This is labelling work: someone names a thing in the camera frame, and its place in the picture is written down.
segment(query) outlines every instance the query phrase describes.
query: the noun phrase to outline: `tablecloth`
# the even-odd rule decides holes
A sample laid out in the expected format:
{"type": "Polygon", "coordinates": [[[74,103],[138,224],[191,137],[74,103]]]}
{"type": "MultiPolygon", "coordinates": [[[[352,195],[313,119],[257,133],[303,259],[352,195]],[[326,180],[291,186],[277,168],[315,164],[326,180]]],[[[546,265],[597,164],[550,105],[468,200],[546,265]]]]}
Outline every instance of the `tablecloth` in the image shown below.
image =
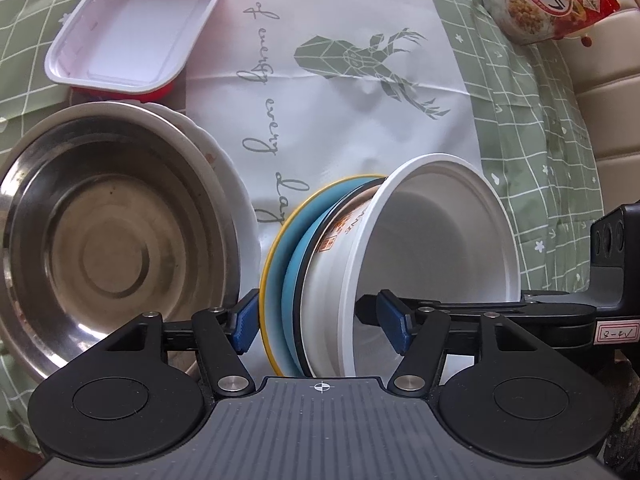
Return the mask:
{"type": "MultiPolygon", "coordinates": [[[[47,48],[79,0],[0,0],[0,158],[67,106],[47,80],[47,48]]],[[[593,152],[553,41],[510,44],[480,0],[433,0],[471,95],[482,169],[510,217],[524,288],[586,285],[589,227],[602,214],[593,152]]],[[[0,349],[0,436],[35,449],[26,405],[34,382],[0,349]]]]}

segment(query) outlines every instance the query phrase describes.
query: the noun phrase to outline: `blue gripper pad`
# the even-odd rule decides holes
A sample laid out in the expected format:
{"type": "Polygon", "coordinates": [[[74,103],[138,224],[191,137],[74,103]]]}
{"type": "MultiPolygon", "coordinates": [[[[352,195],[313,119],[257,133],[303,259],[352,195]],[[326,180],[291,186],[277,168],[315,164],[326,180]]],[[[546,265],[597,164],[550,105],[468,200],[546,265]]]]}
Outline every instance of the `blue gripper pad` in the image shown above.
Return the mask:
{"type": "Polygon", "coordinates": [[[393,303],[379,294],[376,298],[376,315],[378,316],[378,323],[385,332],[386,338],[389,339],[391,346],[398,354],[403,356],[411,346],[413,339],[413,336],[409,334],[404,314],[396,309],[393,303]]]}
{"type": "Polygon", "coordinates": [[[236,329],[229,340],[236,353],[243,354],[249,350],[258,333],[258,294],[254,294],[236,316],[236,329]]]}

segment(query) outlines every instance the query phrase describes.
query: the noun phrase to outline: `label sticker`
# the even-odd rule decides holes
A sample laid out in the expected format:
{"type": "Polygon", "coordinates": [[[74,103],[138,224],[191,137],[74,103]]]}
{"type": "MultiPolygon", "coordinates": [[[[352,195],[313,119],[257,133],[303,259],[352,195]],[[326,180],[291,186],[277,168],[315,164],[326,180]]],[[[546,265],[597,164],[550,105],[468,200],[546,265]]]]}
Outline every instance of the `label sticker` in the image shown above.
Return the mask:
{"type": "Polygon", "coordinates": [[[594,345],[637,343],[640,340],[640,319],[599,321],[594,345]]]}

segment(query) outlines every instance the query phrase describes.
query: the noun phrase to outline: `metal screw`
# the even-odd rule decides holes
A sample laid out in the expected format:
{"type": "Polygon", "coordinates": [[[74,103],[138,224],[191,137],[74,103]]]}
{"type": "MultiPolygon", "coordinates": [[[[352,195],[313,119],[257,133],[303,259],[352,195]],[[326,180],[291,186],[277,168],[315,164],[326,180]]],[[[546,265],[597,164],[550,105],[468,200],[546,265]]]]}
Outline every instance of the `metal screw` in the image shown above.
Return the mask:
{"type": "Polygon", "coordinates": [[[239,392],[248,385],[249,381],[239,375],[228,375],[218,381],[218,387],[226,392],[239,392]]]}
{"type": "Polygon", "coordinates": [[[418,377],[417,375],[401,375],[396,377],[394,381],[396,388],[400,390],[404,390],[406,392],[416,392],[424,388],[425,382],[422,377],[418,377]]]}

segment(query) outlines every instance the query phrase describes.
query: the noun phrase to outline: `metal basin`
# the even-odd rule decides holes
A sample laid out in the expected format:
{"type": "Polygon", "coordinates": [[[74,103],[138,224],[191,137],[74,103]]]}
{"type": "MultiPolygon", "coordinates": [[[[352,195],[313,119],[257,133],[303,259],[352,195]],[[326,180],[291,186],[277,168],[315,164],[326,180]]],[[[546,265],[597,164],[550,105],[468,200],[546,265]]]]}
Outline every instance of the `metal basin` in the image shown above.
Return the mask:
{"type": "MultiPolygon", "coordinates": [[[[78,105],[28,132],[0,170],[0,229],[0,333],[37,380],[137,314],[186,320],[238,298],[213,170],[133,105],[78,105]]],[[[195,370],[187,352],[170,363],[195,370]]]]}

